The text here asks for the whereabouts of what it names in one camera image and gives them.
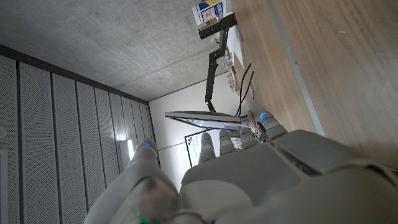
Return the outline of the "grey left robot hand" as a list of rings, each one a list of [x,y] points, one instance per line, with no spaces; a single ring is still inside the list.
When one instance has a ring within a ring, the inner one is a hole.
[[[397,171],[334,140],[289,132],[265,111],[260,143],[239,118],[176,111],[166,117],[220,130],[220,154],[201,137],[179,187],[145,139],[90,208],[86,223],[396,223]]]

